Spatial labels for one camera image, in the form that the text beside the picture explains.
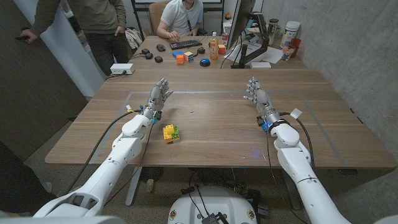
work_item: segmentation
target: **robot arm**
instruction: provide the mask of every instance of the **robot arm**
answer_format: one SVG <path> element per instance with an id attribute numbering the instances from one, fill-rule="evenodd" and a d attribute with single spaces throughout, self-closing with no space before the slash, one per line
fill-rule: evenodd
<path id="1" fill-rule="evenodd" d="M 173 93 L 167 80 L 153 87 L 142 114 L 137 114 L 122 127 L 113 141 L 112 151 L 94 174 L 79 189 L 45 204 L 34 217 L 92 217 L 99 215 L 116 181 L 127 164 L 137 157 L 146 135 L 142 127 L 153 125 L 161 117 L 166 99 Z"/>
<path id="2" fill-rule="evenodd" d="M 304 207 L 312 223 L 349 223 L 338 211 L 336 205 L 322 186 L 311 168 L 310 153 L 300 142 L 299 133 L 284 119 L 272 105 L 271 98 L 253 77 L 244 96 L 256 104 L 261 119 L 272 137 L 277 137 L 274 147 L 278 161 L 297 186 Z"/>

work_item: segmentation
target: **white shirt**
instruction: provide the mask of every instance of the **white shirt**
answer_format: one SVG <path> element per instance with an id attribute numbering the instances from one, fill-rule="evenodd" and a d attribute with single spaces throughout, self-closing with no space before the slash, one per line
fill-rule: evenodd
<path id="1" fill-rule="evenodd" d="M 169 32 L 175 31 L 179 35 L 190 35 L 187 17 L 191 28 L 195 28 L 203 18 L 203 3 L 195 0 L 192 8 L 188 10 L 182 0 L 171 0 L 164 8 L 160 21 L 169 26 L 167 29 Z"/>

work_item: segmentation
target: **monitor stand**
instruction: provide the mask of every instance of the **monitor stand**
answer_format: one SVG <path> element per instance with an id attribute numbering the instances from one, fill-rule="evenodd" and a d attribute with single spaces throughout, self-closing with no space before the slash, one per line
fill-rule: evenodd
<path id="1" fill-rule="evenodd" d="M 251 60 L 255 59 L 256 57 L 260 56 L 261 54 L 263 54 L 264 52 L 267 51 L 269 37 L 268 37 L 268 33 L 267 33 L 266 22 L 264 20 L 264 16 L 262 14 L 250 14 L 248 19 L 256 19 L 259 22 L 259 29 L 260 29 L 260 33 L 262 35 L 262 45 L 256 51 L 252 52 L 249 55 L 246 55 L 248 45 L 243 44 L 242 52 L 241 52 L 241 59 L 239 60 L 239 63 L 237 65 L 231 65 L 231 68 L 250 68 L 250 66 L 245 65 L 245 64 L 247 64 Z"/>

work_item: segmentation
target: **person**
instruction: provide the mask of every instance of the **person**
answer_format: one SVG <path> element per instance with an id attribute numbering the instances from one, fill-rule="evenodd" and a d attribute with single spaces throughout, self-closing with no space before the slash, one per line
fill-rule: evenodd
<path id="1" fill-rule="evenodd" d="M 1 141 L 0 158 L 0 211 L 34 215 L 47 202 L 57 198 Z"/>
<path id="2" fill-rule="evenodd" d="M 163 10 L 156 33 L 159 37 L 180 41 L 180 36 L 196 36 L 203 18 L 199 0 L 171 0 Z"/>
<path id="3" fill-rule="evenodd" d="M 68 1 L 99 67 L 105 75 L 111 74 L 115 57 L 118 63 L 128 63 L 126 10 L 122 0 L 79 0 Z M 29 36 L 33 43 L 53 22 L 60 0 L 39 0 L 35 22 L 20 36 Z"/>

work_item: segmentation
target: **computer mouse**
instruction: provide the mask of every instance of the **computer mouse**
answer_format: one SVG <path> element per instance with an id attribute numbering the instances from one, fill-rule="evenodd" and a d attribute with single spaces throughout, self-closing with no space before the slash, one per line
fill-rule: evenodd
<path id="1" fill-rule="evenodd" d="M 155 62 L 157 62 L 157 63 L 163 62 L 162 57 L 161 56 L 156 56 L 155 57 Z"/>
<path id="2" fill-rule="evenodd" d="M 156 45 L 156 49 L 160 52 L 165 51 L 166 47 L 163 44 Z"/>
<path id="3" fill-rule="evenodd" d="M 154 55 L 153 55 L 152 53 L 146 53 L 146 54 L 145 54 L 145 58 L 146 58 L 146 59 L 152 59 L 153 56 L 154 56 Z"/>
<path id="4" fill-rule="evenodd" d="M 199 54 L 204 54 L 205 51 L 206 51 L 206 50 L 205 50 L 203 47 L 199 47 L 199 48 L 198 48 L 198 53 L 199 53 Z"/>
<path id="5" fill-rule="evenodd" d="M 149 51 L 148 49 L 142 49 L 141 52 L 142 52 L 143 54 L 148 54 L 148 53 L 150 53 L 150 51 Z"/>

